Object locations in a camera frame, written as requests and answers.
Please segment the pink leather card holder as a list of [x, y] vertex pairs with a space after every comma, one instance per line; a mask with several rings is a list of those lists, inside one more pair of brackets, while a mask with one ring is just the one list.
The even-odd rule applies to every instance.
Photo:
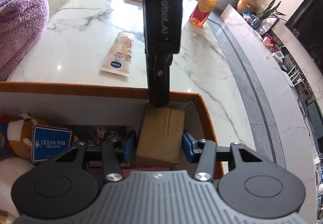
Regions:
[[168, 168], [161, 168], [161, 167], [147, 167], [147, 168], [128, 168], [123, 169], [122, 173], [124, 177], [127, 179], [131, 172], [164, 172], [169, 171]]

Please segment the hand cream tube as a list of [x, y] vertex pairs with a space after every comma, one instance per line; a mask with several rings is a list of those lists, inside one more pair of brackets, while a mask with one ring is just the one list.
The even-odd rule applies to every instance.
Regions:
[[128, 77], [130, 75], [134, 39], [135, 36], [131, 32], [119, 32], [101, 65], [101, 70]]

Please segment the small brown cardboard box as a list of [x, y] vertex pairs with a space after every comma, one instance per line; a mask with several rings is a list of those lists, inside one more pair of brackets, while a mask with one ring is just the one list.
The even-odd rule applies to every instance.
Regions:
[[173, 108], [147, 105], [138, 133], [136, 162], [151, 167], [170, 168], [179, 163], [185, 113]]

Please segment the ocean park plush toy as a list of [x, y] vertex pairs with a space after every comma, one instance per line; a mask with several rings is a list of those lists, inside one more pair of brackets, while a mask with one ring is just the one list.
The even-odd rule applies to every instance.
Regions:
[[16, 155], [33, 163], [46, 161], [70, 147], [72, 131], [51, 127], [29, 113], [1, 115], [1, 155]]

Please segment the white plush with striped bow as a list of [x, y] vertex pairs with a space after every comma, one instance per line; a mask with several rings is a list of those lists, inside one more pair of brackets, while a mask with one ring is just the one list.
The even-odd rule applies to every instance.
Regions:
[[2, 211], [11, 214], [14, 217], [19, 217], [19, 213], [11, 197], [12, 186], [20, 176], [32, 170], [34, 167], [35, 165], [31, 161], [20, 157], [11, 157], [1, 160], [0, 177]]

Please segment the orange cardboard storage box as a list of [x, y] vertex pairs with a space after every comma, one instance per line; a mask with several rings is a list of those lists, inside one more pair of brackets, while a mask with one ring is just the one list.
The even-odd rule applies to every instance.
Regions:
[[[126, 125], [138, 132], [148, 90], [110, 86], [1, 82], [1, 115], [30, 113], [50, 125]], [[170, 92], [168, 107], [185, 111], [195, 139], [217, 142], [210, 111], [201, 94]]]

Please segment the bronze round vase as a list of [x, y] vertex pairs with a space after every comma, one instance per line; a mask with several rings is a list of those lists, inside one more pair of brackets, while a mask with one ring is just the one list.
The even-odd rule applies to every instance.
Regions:
[[254, 14], [258, 8], [255, 0], [238, 0], [237, 2], [237, 12], [242, 14], [243, 11], [248, 11]]

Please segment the potted green plant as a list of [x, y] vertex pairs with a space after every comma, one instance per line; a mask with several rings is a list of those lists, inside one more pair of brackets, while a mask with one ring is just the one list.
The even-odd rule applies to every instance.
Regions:
[[260, 27], [261, 23], [263, 20], [265, 19], [269, 19], [269, 18], [277, 18], [277, 19], [281, 19], [282, 17], [285, 16], [284, 13], [278, 11], [278, 8], [281, 4], [281, 1], [279, 1], [277, 4], [276, 3], [277, 0], [272, 0], [270, 2], [269, 5], [267, 5], [267, 7], [262, 11], [262, 13], [252, 21], [251, 23], [251, 27], [256, 30]]

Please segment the white wifi router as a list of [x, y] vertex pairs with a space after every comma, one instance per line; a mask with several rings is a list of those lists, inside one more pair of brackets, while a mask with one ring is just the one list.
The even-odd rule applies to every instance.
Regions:
[[292, 88], [304, 81], [304, 79], [301, 78], [300, 70], [296, 70], [296, 66], [293, 66], [288, 72], [282, 71], [282, 74], [285, 77], [289, 86]]

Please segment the purple fuzzy blanket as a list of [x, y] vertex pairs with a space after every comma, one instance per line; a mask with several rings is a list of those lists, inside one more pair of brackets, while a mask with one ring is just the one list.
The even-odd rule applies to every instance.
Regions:
[[48, 0], [1, 0], [1, 81], [40, 39], [48, 18]]

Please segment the wall mounted black television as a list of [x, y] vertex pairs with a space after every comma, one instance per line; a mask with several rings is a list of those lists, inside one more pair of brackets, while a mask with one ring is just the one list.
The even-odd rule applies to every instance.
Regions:
[[322, 71], [322, 10], [323, 0], [303, 0], [285, 26]]

